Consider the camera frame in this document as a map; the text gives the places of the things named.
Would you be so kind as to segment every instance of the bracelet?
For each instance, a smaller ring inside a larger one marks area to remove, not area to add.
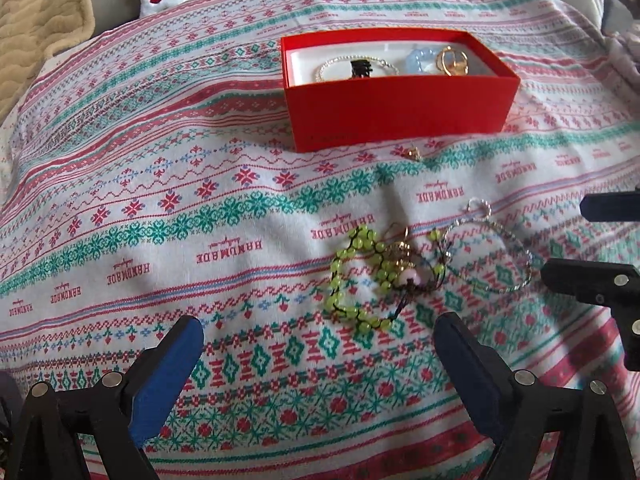
[[[404,67],[409,74],[425,74],[428,73],[422,68],[422,64],[427,61],[433,61],[437,52],[433,49],[425,50],[417,48],[412,50],[404,61]]]
[[[522,281],[519,284],[513,285],[513,286],[505,286],[503,288],[495,288],[495,287],[492,287],[492,286],[483,285],[478,280],[476,280],[474,278],[470,278],[469,276],[464,275],[460,270],[454,269],[453,267],[451,267],[449,265],[449,263],[450,263],[450,261],[452,259],[452,254],[449,251],[449,248],[450,248],[450,244],[449,244],[447,246],[447,249],[444,251],[444,257],[445,257],[445,262],[446,262],[447,267],[449,268],[450,272],[454,276],[456,276],[457,278],[463,280],[464,282],[467,282],[469,285],[471,285],[471,286],[473,286],[475,288],[480,288],[480,289],[484,290],[485,292],[494,292],[495,294],[509,294],[511,292],[516,292],[516,291],[520,290],[521,288],[524,288],[525,286],[529,285],[529,282],[531,281],[531,277],[532,277],[532,274],[533,274],[533,270],[532,270],[533,254],[531,253],[531,251],[529,251],[527,248],[525,248],[523,243],[520,240],[518,240],[518,237],[515,234],[513,234],[512,232],[508,231],[505,226],[503,226],[502,224],[498,224],[498,222],[495,222],[495,221],[489,219],[489,217],[491,216],[491,205],[486,200],[481,200],[479,198],[472,198],[471,200],[469,200],[469,202],[468,202],[468,204],[466,206],[466,211],[467,212],[471,211],[471,206],[472,206],[472,204],[474,202],[479,202],[480,203],[480,205],[484,209],[484,215],[476,217],[476,218],[466,218],[466,219],[462,219],[462,220],[460,220],[460,219],[456,220],[451,225],[449,225],[444,230],[444,232],[442,233],[442,237],[440,238],[441,243],[444,246],[447,246],[447,237],[449,236],[450,232],[453,229],[455,229],[456,227],[459,227],[459,226],[465,225],[465,224],[484,224],[489,229],[494,231],[500,238],[502,238],[502,240],[504,240],[504,241],[508,240],[511,243],[515,244],[517,250],[522,252],[527,257],[527,261],[526,261],[526,263],[524,265],[524,277],[523,277]]]
[[[388,61],[385,61],[384,59],[382,59],[380,57],[358,56],[356,54],[353,54],[353,55],[350,55],[350,56],[334,57],[333,59],[329,59],[328,61],[325,61],[324,63],[322,63],[322,65],[316,71],[316,83],[323,83],[323,82],[326,81],[324,79],[324,71],[329,66],[331,66],[332,64],[339,63],[341,61],[351,61],[351,60],[366,60],[366,61],[375,62],[375,63],[378,63],[383,68],[389,68],[389,69],[393,70],[394,71],[394,75],[400,75],[400,71],[395,66],[393,66],[391,63],[389,63]]]
[[[436,266],[431,266],[427,259],[420,256],[430,268],[431,273],[431,279],[421,283],[418,272],[415,270],[415,264],[409,259],[414,252],[406,241],[408,228],[404,230],[403,240],[389,246],[380,241],[378,234],[366,225],[352,229],[349,231],[348,237],[349,245],[346,249],[337,251],[329,266],[331,271],[329,296],[326,298],[324,308],[337,317],[354,320],[356,330],[362,334],[369,333],[372,329],[386,332],[414,295],[433,292],[442,286],[444,282],[446,270],[445,253],[441,250],[440,245],[436,243],[439,254]],[[402,293],[401,300],[395,311],[382,319],[370,314],[361,307],[345,306],[341,303],[344,297],[344,293],[340,290],[343,281],[340,275],[342,264],[349,258],[353,258],[357,251],[370,250],[373,251],[373,276],[380,284],[381,290],[385,294],[392,289]]]

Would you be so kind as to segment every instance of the jewelry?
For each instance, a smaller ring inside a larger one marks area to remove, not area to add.
[[[433,49],[420,49],[412,50],[406,57],[404,67],[409,74],[425,74],[428,73],[422,68],[424,62],[433,61],[436,57],[436,51]]]
[[[447,65],[447,63],[445,62],[445,56],[449,52],[453,54],[453,63]],[[460,52],[460,54],[462,55],[462,61],[458,61],[456,59],[457,52]],[[451,47],[450,45],[447,45],[445,48],[443,48],[438,54],[438,56],[436,57],[436,66],[438,67],[438,69],[449,76],[467,75],[469,73],[468,62],[469,62],[469,58],[466,56],[466,54],[462,50],[460,51],[454,50],[453,47]]]
[[[385,61],[384,59],[380,58],[380,57],[375,57],[375,56],[356,56],[356,55],[352,55],[352,56],[338,56],[338,57],[334,57],[333,59],[329,59],[328,61],[325,61],[324,63],[322,63],[322,65],[318,68],[318,70],[316,71],[316,83],[322,83],[324,81],[326,81],[326,79],[324,79],[324,71],[331,66],[334,63],[339,63],[342,61],[351,61],[351,60],[366,60],[369,62],[374,62],[374,63],[378,63],[382,68],[388,68],[390,70],[393,70],[394,75],[400,75],[400,71],[393,66],[391,63],[389,63],[388,61]]]
[[[404,152],[404,157],[405,158],[410,158],[414,162],[421,162],[422,161],[422,155],[420,154],[420,150],[418,150],[418,148],[416,148],[415,146],[413,146],[412,148],[409,148],[408,150],[406,150]]]
[[[329,280],[330,293],[324,303],[324,308],[338,317],[355,320],[356,329],[360,333],[366,334],[372,329],[386,331],[390,329],[391,323],[398,318],[410,298],[415,294],[424,294],[439,288],[445,277],[444,252],[440,251],[438,264],[434,267],[431,267],[431,264],[426,259],[424,260],[430,268],[432,279],[427,280],[426,283],[421,283],[420,276],[415,270],[415,264],[409,260],[413,251],[406,241],[408,233],[409,229],[405,228],[404,239],[388,246],[380,241],[378,234],[367,228],[366,225],[361,225],[349,231],[349,245],[346,249],[337,251],[329,266],[331,271]],[[353,258],[357,251],[369,250],[373,250],[373,275],[375,280],[380,283],[381,290],[386,293],[393,289],[403,293],[396,310],[382,319],[370,314],[363,308],[345,306],[340,302],[344,297],[344,293],[340,290],[342,285],[342,277],[340,275],[342,264],[347,259]]]
[[[367,59],[355,59],[351,61],[351,79],[370,77],[373,68]]]
[[[464,282],[467,282],[469,285],[475,288],[481,288],[485,292],[494,292],[495,294],[509,294],[511,292],[516,292],[521,288],[524,288],[525,286],[529,285],[529,282],[531,281],[531,277],[533,274],[533,270],[532,270],[533,254],[528,249],[526,249],[523,243],[520,240],[518,240],[518,237],[512,232],[508,231],[505,226],[503,226],[502,224],[498,224],[498,222],[490,220],[489,217],[491,216],[491,205],[486,200],[481,200],[479,198],[472,198],[471,200],[469,200],[468,204],[466,205],[467,212],[471,211],[472,204],[475,202],[478,202],[481,205],[482,209],[484,209],[484,214],[482,216],[465,218],[462,220],[459,219],[453,222],[453,224],[449,225],[446,229],[444,229],[444,232],[440,237],[441,244],[444,246],[447,245],[447,237],[449,236],[450,232],[456,227],[459,227],[465,224],[484,224],[489,229],[494,231],[498,236],[500,236],[504,241],[508,240],[511,243],[513,243],[516,246],[517,250],[522,252],[527,257],[527,261],[524,265],[524,277],[519,284],[512,285],[512,286],[505,286],[503,288],[495,288],[492,286],[483,285],[478,280],[475,280],[474,278],[470,278],[469,276],[464,275],[461,271],[456,270],[449,265],[452,259],[452,254],[449,251],[449,248],[450,248],[450,244],[449,244],[444,251],[444,260],[450,272],[454,276],[460,278],[461,280],[463,280]]]

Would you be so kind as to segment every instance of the gold ring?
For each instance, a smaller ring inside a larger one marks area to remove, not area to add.
[[[449,52],[453,54],[453,63],[447,66],[447,63],[445,62],[444,57]],[[462,60],[460,61],[456,59],[456,54],[458,52],[462,56]],[[436,56],[436,67],[438,67],[438,70],[440,70],[441,72],[444,72],[447,75],[467,75],[469,73],[468,61],[469,61],[468,57],[462,50],[454,50],[450,45],[447,45]]]

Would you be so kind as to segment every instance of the pink bead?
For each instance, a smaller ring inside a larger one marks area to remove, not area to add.
[[[398,276],[398,285],[406,285],[409,280],[414,280],[414,285],[420,285],[420,276],[415,269],[405,269]]]

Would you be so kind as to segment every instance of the gold charm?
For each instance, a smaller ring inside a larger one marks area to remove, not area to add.
[[[453,56],[453,62],[447,64],[445,56],[448,53]],[[456,54],[460,53],[462,60],[456,58]],[[469,73],[469,59],[462,50],[455,50],[452,46],[447,45],[436,56],[436,67],[447,75],[467,75]]]
[[[415,162],[420,162],[422,160],[422,155],[420,154],[420,151],[418,150],[418,148],[416,148],[415,146],[406,150],[406,152],[404,152],[404,156],[406,158],[410,158],[411,160],[414,160]]]

